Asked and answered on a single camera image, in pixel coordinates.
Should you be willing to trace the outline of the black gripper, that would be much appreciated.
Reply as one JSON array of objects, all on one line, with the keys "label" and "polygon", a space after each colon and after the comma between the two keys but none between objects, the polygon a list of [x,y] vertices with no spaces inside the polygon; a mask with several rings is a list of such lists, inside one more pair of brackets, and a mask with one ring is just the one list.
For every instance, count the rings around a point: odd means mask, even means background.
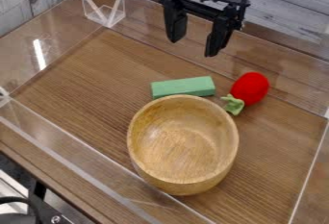
[{"label": "black gripper", "polygon": [[206,57],[214,57],[226,47],[233,31],[243,26],[249,0],[160,0],[160,2],[166,34],[172,43],[186,34],[186,12],[214,21],[204,51]]}]

